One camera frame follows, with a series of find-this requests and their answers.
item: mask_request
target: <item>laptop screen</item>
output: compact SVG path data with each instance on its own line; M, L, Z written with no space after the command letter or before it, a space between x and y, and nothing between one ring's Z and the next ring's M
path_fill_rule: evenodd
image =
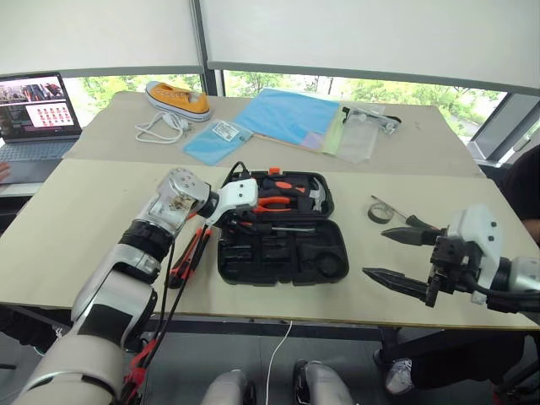
M0 78L0 134L6 142L76 138L80 133L60 73Z

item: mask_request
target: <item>white shoe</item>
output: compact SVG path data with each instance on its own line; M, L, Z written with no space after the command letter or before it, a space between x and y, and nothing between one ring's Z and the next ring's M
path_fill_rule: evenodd
M411 380L411 368L413 361L411 359L397 360L386 375L385 387L392 395L402 395L414 388Z

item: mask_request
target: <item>yellow sneaker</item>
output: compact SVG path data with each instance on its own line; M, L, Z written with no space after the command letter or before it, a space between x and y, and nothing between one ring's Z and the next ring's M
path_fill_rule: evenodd
M210 118L210 104L204 93L163 82L150 82L146 85L146 96L154 107L180 114L189 120L200 122Z

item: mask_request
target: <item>white roller blind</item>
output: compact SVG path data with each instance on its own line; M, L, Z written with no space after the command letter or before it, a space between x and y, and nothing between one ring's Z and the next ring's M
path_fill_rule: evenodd
M200 65L189 0L2 0L0 74Z
M201 2L210 62L406 73L540 88L538 0Z

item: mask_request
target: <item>black toolbox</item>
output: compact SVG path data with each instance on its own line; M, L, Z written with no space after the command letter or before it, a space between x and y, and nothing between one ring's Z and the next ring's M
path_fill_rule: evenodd
M263 200L270 202L263 208L231 214L220 225L218 270L223 280L272 286L277 281L335 283L345 277L347 252L339 227L328 219L334 203L325 178L301 171L281 173L276 168L251 173L244 169L241 173L231 171L225 183L249 176L257 182L259 202L261 198L280 198ZM321 199L320 207L311 197L314 193ZM284 203L283 197L290 202Z

